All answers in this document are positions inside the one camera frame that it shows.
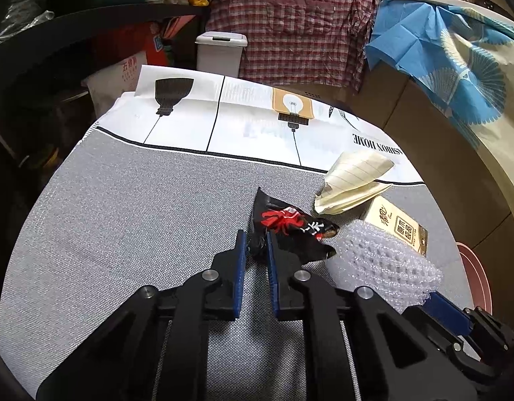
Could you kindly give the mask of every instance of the black shelf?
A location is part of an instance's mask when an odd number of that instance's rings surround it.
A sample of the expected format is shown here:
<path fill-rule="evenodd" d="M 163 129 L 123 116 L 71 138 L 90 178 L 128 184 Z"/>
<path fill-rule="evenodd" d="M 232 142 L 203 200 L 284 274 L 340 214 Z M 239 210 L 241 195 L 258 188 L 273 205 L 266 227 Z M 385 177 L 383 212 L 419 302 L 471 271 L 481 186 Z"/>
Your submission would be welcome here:
<path fill-rule="evenodd" d="M 0 92 L 18 75 L 76 42 L 128 24 L 183 15 L 207 17 L 209 10 L 209 7 L 140 3 L 98 7 L 58 16 L 0 45 Z"/>

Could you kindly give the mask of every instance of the blue fan-patterned fabric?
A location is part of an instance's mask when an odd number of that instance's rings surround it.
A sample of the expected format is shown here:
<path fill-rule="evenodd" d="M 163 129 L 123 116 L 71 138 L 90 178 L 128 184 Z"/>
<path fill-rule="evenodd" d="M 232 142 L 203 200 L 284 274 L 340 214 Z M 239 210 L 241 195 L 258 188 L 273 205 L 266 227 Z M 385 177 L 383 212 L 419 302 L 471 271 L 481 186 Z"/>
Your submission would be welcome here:
<path fill-rule="evenodd" d="M 366 46 L 370 68 L 380 60 L 411 75 L 472 145 L 473 124 L 504 112 L 507 80 L 493 54 L 514 41 L 514 27 L 470 8 L 383 0 Z"/>

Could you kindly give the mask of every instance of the tiled floor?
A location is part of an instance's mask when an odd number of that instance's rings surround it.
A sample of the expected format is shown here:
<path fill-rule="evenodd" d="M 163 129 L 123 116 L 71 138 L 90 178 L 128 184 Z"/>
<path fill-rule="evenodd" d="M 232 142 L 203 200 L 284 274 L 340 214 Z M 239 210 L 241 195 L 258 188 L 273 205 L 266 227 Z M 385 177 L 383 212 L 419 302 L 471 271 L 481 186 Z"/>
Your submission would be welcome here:
<path fill-rule="evenodd" d="M 493 313 L 514 328 L 514 219 L 490 172 L 424 93 L 390 66 L 367 73 L 357 95 L 322 85 L 290 89 L 383 128 L 423 177 L 456 241 L 474 249 L 493 295 Z"/>

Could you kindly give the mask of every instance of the trash can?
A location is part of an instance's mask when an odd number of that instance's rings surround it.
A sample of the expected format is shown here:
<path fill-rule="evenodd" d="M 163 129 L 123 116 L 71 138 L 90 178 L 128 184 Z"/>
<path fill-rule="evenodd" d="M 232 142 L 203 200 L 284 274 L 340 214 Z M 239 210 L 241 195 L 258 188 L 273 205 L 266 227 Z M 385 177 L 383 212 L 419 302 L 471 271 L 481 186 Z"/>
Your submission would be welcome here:
<path fill-rule="evenodd" d="M 243 34 L 207 31 L 195 43 L 198 71 L 238 78 L 242 50 L 248 45 Z"/>

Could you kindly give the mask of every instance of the bubble wrap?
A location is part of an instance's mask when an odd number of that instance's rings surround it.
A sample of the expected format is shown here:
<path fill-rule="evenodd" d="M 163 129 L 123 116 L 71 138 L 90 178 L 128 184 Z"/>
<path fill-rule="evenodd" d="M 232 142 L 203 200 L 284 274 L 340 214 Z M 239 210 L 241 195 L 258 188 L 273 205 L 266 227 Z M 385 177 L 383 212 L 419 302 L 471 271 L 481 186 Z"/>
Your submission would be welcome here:
<path fill-rule="evenodd" d="M 353 220 L 339 232 L 337 255 L 326 265 L 339 288 L 373 288 L 395 310 L 422 304 L 437 291 L 442 272 L 407 244 L 377 226 Z"/>

